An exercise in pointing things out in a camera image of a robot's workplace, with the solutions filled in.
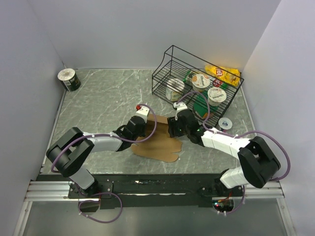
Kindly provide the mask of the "brown cardboard box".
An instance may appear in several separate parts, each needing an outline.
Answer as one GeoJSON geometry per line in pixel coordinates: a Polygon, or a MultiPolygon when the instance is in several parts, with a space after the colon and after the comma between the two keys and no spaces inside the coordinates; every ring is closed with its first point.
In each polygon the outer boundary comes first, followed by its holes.
{"type": "Polygon", "coordinates": [[[156,116],[157,127],[151,138],[144,142],[132,144],[134,154],[164,162],[174,162],[179,158],[182,142],[171,138],[168,133],[167,117],[156,116]]]}

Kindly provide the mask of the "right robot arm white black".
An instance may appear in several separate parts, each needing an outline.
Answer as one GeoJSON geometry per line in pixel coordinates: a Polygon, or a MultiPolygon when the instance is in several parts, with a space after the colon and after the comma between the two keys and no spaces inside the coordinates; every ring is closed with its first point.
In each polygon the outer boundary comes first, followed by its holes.
{"type": "Polygon", "coordinates": [[[194,144],[222,151],[240,162],[240,167],[223,171],[215,184],[216,192],[226,196],[232,188],[250,184],[262,188],[281,164],[262,137],[229,137],[217,129],[199,124],[192,111],[181,110],[167,119],[171,138],[187,136],[194,144]]]}

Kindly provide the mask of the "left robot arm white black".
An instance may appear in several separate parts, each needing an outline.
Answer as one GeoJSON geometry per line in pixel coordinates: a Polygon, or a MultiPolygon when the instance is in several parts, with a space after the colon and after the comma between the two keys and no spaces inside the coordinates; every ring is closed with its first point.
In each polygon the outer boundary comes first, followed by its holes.
{"type": "Polygon", "coordinates": [[[73,127],[48,148],[46,156],[53,168],[63,177],[70,178],[85,197],[91,198],[98,191],[98,181],[83,167],[88,155],[92,152],[119,152],[129,148],[138,137],[145,136],[146,123],[147,118],[135,115],[126,125],[105,136],[84,133],[73,127]]]}

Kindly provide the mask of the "green snack package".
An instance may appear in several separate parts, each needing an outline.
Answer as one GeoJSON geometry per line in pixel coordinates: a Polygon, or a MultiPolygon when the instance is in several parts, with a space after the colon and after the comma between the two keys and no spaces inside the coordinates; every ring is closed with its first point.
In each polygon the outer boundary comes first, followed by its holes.
{"type": "MultiPolygon", "coordinates": [[[[210,105],[209,118],[211,118],[215,114],[216,110],[217,110],[216,107],[210,105]]],[[[193,104],[192,112],[202,120],[205,120],[206,117],[208,116],[206,100],[201,95],[198,95],[196,97],[196,100],[193,104]]]]}

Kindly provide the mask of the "small blue white cup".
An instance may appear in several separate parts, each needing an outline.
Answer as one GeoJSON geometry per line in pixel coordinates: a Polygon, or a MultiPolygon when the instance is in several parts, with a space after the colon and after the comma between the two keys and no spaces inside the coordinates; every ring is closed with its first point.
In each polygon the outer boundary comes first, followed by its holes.
{"type": "Polygon", "coordinates": [[[232,128],[232,121],[229,118],[222,117],[218,121],[218,125],[221,131],[229,130],[232,128]]]}

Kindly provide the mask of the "wrapped toilet paper roll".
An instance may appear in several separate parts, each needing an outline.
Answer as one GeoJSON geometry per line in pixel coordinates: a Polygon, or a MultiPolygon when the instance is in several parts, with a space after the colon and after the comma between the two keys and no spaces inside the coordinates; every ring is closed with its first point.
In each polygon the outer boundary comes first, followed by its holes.
{"type": "Polygon", "coordinates": [[[166,82],[165,96],[171,102],[176,102],[182,97],[185,84],[183,81],[174,78],[166,82]]]}

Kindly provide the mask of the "yogurt cup lower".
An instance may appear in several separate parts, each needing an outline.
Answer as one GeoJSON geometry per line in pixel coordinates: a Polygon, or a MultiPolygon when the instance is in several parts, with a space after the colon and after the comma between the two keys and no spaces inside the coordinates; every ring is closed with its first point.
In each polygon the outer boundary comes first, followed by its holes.
{"type": "Polygon", "coordinates": [[[219,106],[222,102],[226,100],[226,92],[218,87],[210,88],[207,94],[208,103],[211,106],[219,106]]]}

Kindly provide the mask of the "yogurt cup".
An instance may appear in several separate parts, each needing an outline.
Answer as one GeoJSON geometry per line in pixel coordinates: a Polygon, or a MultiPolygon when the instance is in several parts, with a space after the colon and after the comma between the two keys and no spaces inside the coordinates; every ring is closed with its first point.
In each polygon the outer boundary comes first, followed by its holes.
{"type": "Polygon", "coordinates": [[[193,75],[191,82],[194,91],[203,92],[210,85],[210,76],[205,74],[193,75]]]}
{"type": "Polygon", "coordinates": [[[222,102],[226,100],[226,92],[218,87],[210,88],[207,94],[208,103],[211,106],[219,106],[222,102]]]}

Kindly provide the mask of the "yogurt cup upper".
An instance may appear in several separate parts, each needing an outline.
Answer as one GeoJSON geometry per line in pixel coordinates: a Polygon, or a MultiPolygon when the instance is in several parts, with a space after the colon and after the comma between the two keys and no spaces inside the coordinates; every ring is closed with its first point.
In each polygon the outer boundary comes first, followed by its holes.
{"type": "Polygon", "coordinates": [[[203,92],[210,85],[210,76],[205,74],[193,75],[191,82],[194,91],[203,92]]]}

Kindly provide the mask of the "red green snack packet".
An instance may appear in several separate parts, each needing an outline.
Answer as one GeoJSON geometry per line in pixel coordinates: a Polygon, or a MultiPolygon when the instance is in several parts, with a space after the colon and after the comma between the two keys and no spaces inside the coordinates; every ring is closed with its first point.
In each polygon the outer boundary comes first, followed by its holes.
{"type": "MultiPolygon", "coordinates": [[[[194,72],[192,70],[188,70],[184,76],[184,78],[182,79],[182,81],[188,85],[192,85],[192,78],[194,75],[196,74],[199,74],[199,72],[194,72]]],[[[227,89],[228,88],[228,84],[224,83],[223,81],[219,80],[219,79],[216,79],[206,73],[202,73],[203,75],[207,76],[211,83],[212,83],[212,86],[214,87],[218,87],[218,88],[221,88],[221,89],[227,89]]]]}

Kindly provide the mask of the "yellow chips bag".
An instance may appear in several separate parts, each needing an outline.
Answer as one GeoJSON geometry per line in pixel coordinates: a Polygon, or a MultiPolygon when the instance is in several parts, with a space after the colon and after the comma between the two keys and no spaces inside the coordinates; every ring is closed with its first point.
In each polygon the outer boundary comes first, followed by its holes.
{"type": "Polygon", "coordinates": [[[208,64],[205,66],[205,71],[207,74],[232,86],[238,86],[240,82],[240,71],[235,68],[216,67],[208,64]]]}

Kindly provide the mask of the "black chip can white lid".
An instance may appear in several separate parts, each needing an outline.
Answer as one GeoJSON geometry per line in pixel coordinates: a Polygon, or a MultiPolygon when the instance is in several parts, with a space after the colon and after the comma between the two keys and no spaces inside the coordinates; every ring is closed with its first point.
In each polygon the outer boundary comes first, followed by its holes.
{"type": "Polygon", "coordinates": [[[76,91],[81,85],[81,82],[78,79],[75,70],[72,68],[61,70],[58,73],[57,77],[67,91],[76,91]]]}

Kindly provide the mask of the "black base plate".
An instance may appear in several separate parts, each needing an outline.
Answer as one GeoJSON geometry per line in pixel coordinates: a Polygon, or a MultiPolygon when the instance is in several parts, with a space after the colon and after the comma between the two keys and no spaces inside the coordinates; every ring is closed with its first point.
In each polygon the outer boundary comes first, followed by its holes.
{"type": "Polygon", "coordinates": [[[262,197],[263,189],[240,184],[232,189],[219,182],[219,174],[95,174],[90,190],[79,188],[61,175],[39,175],[37,181],[64,182],[70,200],[92,200],[100,209],[116,207],[212,207],[213,200],[262,197]]]}

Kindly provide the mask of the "aluminium rail frame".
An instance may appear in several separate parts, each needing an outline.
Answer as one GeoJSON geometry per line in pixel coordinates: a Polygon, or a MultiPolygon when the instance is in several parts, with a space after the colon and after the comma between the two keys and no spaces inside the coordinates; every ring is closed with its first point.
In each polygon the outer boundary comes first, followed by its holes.
{"type": "MultiPolygon", "coordinates": [[[[69,191],[69,181],[31,181],[13,234],[21,236],[24,233],[33,202],[70,201],[71,199],[68,197],[69,191]]],[[[247,185],[245,196],[247,200],[276,199],[287,235],[297,235],[279,182],[267,183],[261,189],[247,185]]]]}

